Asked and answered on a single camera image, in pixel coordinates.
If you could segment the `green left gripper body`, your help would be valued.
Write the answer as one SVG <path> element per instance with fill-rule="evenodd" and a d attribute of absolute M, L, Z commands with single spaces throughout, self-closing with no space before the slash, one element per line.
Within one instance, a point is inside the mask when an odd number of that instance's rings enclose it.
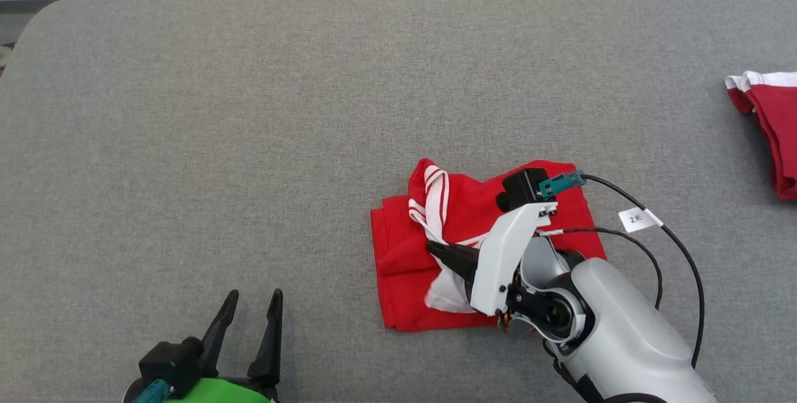
<path fill-rule="evenodd" d="M 202 378 L 181 399 L 176 392 L 168 403 L 275 403 L 279 375 L 248 378 Z"/>

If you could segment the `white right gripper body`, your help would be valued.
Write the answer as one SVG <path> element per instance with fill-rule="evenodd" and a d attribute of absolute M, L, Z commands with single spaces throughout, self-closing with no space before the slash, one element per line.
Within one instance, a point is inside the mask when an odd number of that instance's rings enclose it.
<path fill-rule="evenodd" d="M 507 310 L 507 293 L 527 244 L 539 227 L 550 225 L 558 202 L 531 202 L 498 217 L 484 238 L 469 299 L 485 315 Z"/>

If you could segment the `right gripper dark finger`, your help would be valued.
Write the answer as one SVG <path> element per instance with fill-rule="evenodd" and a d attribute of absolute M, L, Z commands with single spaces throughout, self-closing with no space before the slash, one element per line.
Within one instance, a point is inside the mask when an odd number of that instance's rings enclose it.
<path fill-rule="evenodd" d="M 435 256 L 442 262 L 476 262 L 479 257 L 478 248 L 472 248 L 461 244 L 444 244 L 444 242 L 428 241 L 427 252 Z"/>
<path fill-rule="evenodd" d="M 433 252 L 446 268 L 457 276 L 472 283 L 476 271 L 476 253 L 473 252 Z"/>

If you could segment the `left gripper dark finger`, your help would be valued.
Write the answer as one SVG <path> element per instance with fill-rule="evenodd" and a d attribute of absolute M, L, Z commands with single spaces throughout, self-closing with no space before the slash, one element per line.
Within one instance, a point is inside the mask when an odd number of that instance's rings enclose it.
<path fill-rule="evenodd" d="M 219 360 L 227 328 L 233 321 L 239 296 L 239 290 L 228 292 L 227 298 L 223 301 L 202 338 L 203 352 L 200 357 L 202 377 L 216 378 L 219 376 L 217 360 Z"/>
<path fill-rule="evenodd" d="M 283 334 L 284 295 L 276 288 L 266 313 L 267 325 L 255 360 L 247 370 L 251 381 L 263 386 L 276 386 L 281 380 L 281 346 Z"/>

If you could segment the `red shirt with white sleeves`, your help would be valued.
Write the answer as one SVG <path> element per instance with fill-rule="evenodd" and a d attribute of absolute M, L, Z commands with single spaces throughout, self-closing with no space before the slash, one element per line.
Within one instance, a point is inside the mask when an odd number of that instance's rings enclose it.
<path fill-rule="evenodd" d="M 410 174 L 404 195 L 370 212 L 377 290 L 387 329 L 421 332 L 495 324 L 471 310 L 459 277 L 427 250 L 442 244 L 480 248 L 501 211 L 496 196 L 507 173 L 478 181 L 447 173 L 428 158 Z"/>

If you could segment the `red shorts with white hem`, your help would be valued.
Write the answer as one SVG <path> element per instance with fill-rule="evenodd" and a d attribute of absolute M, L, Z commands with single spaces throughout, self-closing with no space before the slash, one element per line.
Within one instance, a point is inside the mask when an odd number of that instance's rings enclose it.
<path fill-rule="evenodd" d="M 754 114 L 773 159 L 773 185 L 783 201 L 797 201 L 797 72 L 729 75 L 725 86 L 740 113 Z"/>

